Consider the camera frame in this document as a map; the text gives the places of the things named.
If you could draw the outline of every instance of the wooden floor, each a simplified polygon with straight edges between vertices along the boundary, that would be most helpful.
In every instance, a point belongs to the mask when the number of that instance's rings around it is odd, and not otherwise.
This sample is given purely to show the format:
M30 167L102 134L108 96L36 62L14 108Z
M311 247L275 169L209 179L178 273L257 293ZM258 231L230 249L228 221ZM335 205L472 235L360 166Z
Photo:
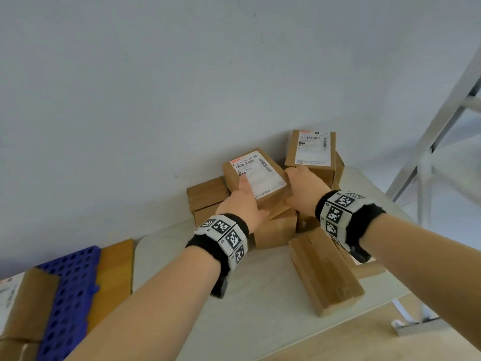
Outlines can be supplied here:
M419 300L401 303L418 321ZM481 361L481 352L453 329L398 337L391 321L401 319L392 303L290 346L262 361Z

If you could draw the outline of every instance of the white metal rack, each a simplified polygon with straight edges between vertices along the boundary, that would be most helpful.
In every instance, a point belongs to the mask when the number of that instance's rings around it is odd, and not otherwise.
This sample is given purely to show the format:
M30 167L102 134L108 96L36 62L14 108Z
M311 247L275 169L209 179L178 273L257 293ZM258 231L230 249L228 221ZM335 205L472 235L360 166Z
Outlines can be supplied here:
M481 47L476 51L466 70L448 98L436 113L428 129L401 168L386 195L396 201L412 180L418 177L418 222L430 227L432 182L434 176L481 206L481 135L439 147L442 139L466 109L481 114L481 99L476 97L481 88ZM399 302L393 302L406 320L392 325L399 335L416 334L447 327L447 323L422 305L422 322L412 321Z

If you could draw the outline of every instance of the white table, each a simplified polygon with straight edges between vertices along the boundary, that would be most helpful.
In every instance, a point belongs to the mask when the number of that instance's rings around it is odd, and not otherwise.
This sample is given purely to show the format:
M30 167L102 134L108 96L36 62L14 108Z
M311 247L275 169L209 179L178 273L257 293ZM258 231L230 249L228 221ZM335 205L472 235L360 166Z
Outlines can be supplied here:
M411 220L357 170L347 167L340 186ZM134 291L180 254L194 229L194 221L189 220L140 241L135 251ZM366 294L358 303L319 318L287 247L251 251L229 280L224 299L208 299L178 360L256 360L409 293L388 272L362 279L361 284Z

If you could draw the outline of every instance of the person's right arm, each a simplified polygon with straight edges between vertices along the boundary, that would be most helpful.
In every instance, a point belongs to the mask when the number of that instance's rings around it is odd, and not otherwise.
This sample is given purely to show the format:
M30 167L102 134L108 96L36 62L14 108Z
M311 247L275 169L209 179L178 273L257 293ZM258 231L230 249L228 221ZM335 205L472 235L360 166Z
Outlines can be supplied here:
M286 172L293 191L288 204L315 216L330 189L303 166ZM390 214L375 218L359 244L481 350L481 251Z

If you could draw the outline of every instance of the blue plastic crate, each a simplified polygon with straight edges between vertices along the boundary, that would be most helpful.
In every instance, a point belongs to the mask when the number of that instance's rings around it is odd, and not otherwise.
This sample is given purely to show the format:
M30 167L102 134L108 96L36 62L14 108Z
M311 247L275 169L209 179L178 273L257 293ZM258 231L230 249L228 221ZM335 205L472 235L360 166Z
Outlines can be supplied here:
M87 335L87 315L99 291L95 284L99 259L100 248L92 246L37 266L60 276L37 361L64 360Z

